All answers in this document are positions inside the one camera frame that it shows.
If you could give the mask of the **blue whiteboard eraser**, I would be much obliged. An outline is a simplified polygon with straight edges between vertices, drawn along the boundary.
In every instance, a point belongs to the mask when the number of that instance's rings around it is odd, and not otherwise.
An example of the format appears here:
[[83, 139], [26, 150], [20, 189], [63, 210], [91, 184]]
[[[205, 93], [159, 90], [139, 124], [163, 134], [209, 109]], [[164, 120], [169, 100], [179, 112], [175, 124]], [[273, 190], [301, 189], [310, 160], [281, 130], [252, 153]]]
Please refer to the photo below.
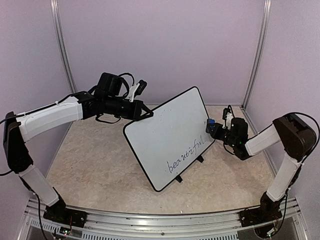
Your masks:
[[211, 118], [208, 118], [206, 120], [205, 132], [210, 134], [213, 131], [214, 127], [215, 127], [215, 120], [211, 119]]

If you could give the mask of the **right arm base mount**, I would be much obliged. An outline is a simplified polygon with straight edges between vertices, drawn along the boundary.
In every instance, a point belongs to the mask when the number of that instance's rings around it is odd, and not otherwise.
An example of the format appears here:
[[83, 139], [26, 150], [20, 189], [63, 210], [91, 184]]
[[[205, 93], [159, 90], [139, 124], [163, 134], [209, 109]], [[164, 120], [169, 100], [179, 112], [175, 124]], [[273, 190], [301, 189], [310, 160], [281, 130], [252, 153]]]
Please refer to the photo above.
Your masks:
[[280, 210], [280, 204], [285, 197], [278, 201], [272, 201], [267, 193], [264, 192], [260, 198], [260, 205], [256, 208], [245, 208], [239, 212], [240, 223], [242, 227], [248, 227], [280, 219], [283, 215]]

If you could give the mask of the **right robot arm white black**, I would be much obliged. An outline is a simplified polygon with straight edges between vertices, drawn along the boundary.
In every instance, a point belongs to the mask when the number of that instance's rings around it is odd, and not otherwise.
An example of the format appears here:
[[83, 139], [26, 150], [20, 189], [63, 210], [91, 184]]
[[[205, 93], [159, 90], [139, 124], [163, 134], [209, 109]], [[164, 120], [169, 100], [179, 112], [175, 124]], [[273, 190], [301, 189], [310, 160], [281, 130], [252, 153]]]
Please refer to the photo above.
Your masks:
[[248, 123], [230, 113], [224, 115], [224, 124], [211, 118], [206, 121], [205, 131], [214, 140], [231, 147], [233, 155], [242, 161], [282, 143], [285, 151], [283, 161], [255, 212], [260, 222], [268, 221], [278, 210], [282, 199], [298, 178], [305, 160], [319, 143], [320, 132], [314, 131], [301, 116], [300, 112], [289, 112], [274, 119], [268, 127], [251, 138], [248, 137]]

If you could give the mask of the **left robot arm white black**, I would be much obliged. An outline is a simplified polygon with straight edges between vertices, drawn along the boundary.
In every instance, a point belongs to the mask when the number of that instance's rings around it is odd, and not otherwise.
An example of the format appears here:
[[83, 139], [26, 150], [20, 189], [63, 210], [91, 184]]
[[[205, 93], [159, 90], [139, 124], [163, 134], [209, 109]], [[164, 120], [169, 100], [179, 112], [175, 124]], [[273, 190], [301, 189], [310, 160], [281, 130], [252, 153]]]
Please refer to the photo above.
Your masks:
[[153, 112], [143, 101], [135, 97], [142, 94], [147, 82], [140, 80], [131, 85], [125, 74], [102, 73], [97, 85], [88, 91], [72, 93], [62, 100], [29, 112], [9, 112], [4, 124], [3, 148], [8, 167], [46, 205], [57, 221], [63, 223], [70, 218], [70, 211], [58, 192], [35, 167], [26, 142], [61, 125], [94, 117], [97, 122], [104, 114], [118, 120], [140, 121], [152, 117]]

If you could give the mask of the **white whiteboard black frame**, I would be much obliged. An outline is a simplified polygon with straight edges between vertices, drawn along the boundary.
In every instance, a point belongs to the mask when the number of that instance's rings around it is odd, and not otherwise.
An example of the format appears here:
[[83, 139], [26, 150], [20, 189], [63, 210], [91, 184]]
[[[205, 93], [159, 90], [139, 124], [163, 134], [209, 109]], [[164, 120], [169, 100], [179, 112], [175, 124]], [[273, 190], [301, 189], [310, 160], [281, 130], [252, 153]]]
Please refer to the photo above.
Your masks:
[[193, 86], [155, 107], [153, 116], [132, 121], [123, 134], [156, 192], [179, 178], [214, 143], [206, 133], [208, 111]]

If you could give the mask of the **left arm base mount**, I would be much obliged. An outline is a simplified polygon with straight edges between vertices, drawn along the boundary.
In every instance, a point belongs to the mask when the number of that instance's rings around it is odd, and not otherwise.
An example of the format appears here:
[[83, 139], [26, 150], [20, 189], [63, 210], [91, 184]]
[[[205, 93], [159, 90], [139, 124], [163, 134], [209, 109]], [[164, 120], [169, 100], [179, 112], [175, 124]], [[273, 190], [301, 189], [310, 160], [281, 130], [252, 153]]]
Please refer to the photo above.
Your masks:
[[61, 198], [52, 206], [46, 206], [43, 214], [46, 220], [79, 228], [84, 228], [87, 216], [85, 211], [66, 207], [65, 201]]

